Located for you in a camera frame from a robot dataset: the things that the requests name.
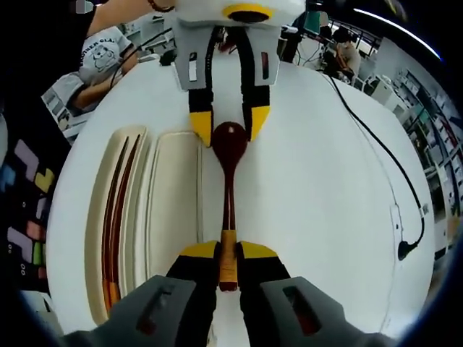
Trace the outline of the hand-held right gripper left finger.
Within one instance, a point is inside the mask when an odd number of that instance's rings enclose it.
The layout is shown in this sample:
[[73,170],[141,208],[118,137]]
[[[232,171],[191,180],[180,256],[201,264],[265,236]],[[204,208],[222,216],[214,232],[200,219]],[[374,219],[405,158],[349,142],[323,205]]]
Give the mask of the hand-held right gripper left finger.
[[187,247],[165,276],[153,276],[113,305],[97,328],[65,335],[64,346],[207,346],[220,251],[217,241]]

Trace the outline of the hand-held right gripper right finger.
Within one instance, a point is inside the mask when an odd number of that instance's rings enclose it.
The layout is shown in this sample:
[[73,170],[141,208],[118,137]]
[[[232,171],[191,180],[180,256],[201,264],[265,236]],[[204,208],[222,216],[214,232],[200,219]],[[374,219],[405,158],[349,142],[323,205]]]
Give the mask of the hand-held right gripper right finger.
[[394,346],[350,324],[343,306],[307,279],[292,277],[272,249],[236,245],[242,310],[251,346]]

